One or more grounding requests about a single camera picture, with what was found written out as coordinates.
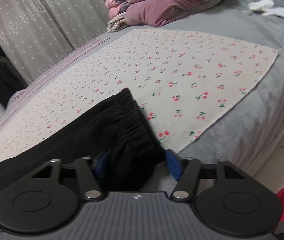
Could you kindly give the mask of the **pink folded garment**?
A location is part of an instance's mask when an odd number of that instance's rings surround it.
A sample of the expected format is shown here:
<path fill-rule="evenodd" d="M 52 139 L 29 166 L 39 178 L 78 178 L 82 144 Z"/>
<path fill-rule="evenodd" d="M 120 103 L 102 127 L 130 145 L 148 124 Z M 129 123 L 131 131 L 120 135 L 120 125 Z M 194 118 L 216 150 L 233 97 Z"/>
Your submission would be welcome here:
<path fill-rule="evenodd" d="M 131 4 L 127 0 L 106 0 L 105 6 L 109 10 L 109 18 L 113 19 L 120 13 L 126 12 Z"/>

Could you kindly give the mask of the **grey bed sheet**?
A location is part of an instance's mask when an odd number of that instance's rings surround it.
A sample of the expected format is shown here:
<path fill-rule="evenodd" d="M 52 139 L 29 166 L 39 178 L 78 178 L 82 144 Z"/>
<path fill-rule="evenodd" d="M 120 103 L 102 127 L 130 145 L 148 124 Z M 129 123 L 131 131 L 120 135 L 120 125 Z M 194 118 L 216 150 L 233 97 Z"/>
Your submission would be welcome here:
<path fill-rule="evenodd" d="M 109 34 L 109 40 L 98 50 L 134 29 L 197 31 L 275 49 L 278 55 L 271 68 L 239 103 L 183 150 L 173 150 L 181 157 L 193 157 L 205 163 L 226 159 L 252 175 L 269 157 L 284 131 L 284 17 L 246 14 L 249 2 L 223 0 L 210 10 L 163 28 L 128 27 Z M 284 7 L 282 0 L 276 0 L 275 4 Z M 174 185 L 164 160 L 141 190 L 171 191 Z"/>

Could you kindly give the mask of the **striped folded cloth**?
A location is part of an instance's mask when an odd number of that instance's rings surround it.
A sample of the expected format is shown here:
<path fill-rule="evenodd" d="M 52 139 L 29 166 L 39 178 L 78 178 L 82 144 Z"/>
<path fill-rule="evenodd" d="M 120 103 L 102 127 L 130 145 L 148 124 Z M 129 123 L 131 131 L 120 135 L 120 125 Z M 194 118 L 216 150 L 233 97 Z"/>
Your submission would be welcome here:
<path fill-rule="evenodd" d="M 118 31 L 121 31 L 124 28 L 128 27 L 128 24 L 125 21 L 125 15 L 126 13 L 120 13 L 114 18 L 112 18 L 108 23 L 107 23 L 107 32 L 109 33 L 115 33 Z"/>

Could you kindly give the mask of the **white crumpled tissue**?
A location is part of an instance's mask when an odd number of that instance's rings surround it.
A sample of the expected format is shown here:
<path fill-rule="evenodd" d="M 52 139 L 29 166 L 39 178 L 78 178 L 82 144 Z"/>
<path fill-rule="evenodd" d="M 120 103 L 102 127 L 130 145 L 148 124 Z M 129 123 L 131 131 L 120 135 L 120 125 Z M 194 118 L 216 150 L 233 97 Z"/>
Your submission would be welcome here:
<path fill-rule="evenodd" d="M 262 16 L 284 17 L 284 7 L 275 7 L 273 0 L 260 0 L 248 3 L 249 10 Z"/>

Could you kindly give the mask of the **black pants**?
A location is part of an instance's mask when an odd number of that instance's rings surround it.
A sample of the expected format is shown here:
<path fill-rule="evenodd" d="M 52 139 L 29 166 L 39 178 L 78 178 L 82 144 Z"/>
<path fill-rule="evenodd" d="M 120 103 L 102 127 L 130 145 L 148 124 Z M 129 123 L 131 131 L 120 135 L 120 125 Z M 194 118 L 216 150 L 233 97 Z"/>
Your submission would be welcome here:
<path fill-rule="evenodd" d="M 0 191 L 51 159 L 64 164 L 109 153 L 96 176 L 102 191 L 139 191 L 165 152 L 130 90 L 125 88 L 86 111 L 20 155 L 0 162 Z"/>

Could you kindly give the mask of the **black hanging bag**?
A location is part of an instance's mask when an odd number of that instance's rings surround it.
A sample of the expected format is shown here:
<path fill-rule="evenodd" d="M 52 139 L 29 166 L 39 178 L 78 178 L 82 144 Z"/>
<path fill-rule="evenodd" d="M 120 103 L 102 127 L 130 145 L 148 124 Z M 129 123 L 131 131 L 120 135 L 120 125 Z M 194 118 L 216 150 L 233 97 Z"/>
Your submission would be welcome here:
<path fill-rule="evenodd" d="M 0 104 L 4 109 L 7 108 L 11 97 L 27 86 L 27 82 L 15 69 L 0 47 Z"/>

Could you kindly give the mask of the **pink striped blanket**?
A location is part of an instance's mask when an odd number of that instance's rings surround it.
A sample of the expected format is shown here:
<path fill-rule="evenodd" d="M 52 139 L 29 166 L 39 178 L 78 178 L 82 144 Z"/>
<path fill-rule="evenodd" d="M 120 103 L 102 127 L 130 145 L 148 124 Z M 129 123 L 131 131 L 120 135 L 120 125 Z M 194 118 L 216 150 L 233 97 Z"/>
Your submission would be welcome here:
<path fill-rule="evenodd" d="M 55 76 L 59 75 L 62 71 L 69 68 L 75 61 L 77 61 L 83 55 L 89 53 L 99 45 L 103 44 L 109 38 L 97 37 L 88 43 L 80 46 L 64 59 L 60 60 L 57 64 L 52 66 L 49 70 L 41 74 L 33 83 L 27 88 L 16 92 L 9 100 L 7 109 L 4 116 L 0 121 L 0 128 L 7 123 L 10 118 L 21 108 L 21 106 L 34 94 L 41 89 L 46 83 L 52 80 Z"/>

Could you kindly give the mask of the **cherry print blanket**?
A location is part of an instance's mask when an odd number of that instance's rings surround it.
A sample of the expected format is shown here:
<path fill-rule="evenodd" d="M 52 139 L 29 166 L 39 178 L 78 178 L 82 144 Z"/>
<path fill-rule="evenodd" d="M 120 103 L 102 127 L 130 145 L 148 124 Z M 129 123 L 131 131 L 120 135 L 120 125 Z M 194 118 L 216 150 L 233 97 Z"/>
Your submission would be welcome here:
<path fill-rule="evenodd" d="M 0 128 L 0 162 L 39 144 L 128 88 L 164 148 L 176 152 L 267 74 L 275 49 L 197 31 L 134 29 L 59 74 Z"/>

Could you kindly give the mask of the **grey star curtain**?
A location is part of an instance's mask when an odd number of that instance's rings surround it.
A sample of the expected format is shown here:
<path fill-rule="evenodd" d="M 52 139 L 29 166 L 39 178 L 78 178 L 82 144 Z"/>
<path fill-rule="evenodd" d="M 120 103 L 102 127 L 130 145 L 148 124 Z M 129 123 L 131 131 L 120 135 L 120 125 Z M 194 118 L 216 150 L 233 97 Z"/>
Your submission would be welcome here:
<path fill-rule="evenodd" d="M 105 0 L 0 0 L 0 47 L 27 83 L 105 32 Z"/>

